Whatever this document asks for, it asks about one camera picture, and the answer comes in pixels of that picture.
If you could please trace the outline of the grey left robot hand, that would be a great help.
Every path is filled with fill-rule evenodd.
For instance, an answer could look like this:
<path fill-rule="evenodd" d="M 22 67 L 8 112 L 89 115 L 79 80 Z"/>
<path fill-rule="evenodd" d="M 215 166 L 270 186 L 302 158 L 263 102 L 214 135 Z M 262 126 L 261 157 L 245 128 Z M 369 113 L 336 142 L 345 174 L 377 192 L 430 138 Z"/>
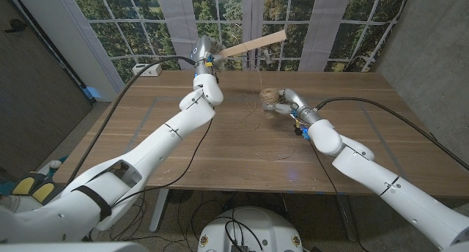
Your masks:
<path fill-rule="evenodd" d="M 224 49 L 226 46 L 216 39 L 207 35 L 200 37 L 191 52 L 191 59 L 195 61 L 195 74 L 212 74 L 207 63 L 211 63 L 212 67 L 218 69 L 224 62 L 224 58 L 220 55 Z"/>

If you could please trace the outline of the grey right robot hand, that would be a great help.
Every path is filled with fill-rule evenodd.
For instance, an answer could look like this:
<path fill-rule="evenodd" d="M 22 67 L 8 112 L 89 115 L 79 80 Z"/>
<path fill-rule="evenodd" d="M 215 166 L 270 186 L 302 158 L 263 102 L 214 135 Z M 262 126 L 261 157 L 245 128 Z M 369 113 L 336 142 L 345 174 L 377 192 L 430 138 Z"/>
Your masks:
<path fill-rule="evenodd" d="M 262 108 L 265 111 L 274 111 L 278 114 L 291 114 L 300 121 L 312 125 L 322 117 L 292 89 L 263 89 L 259 96 Z"/>

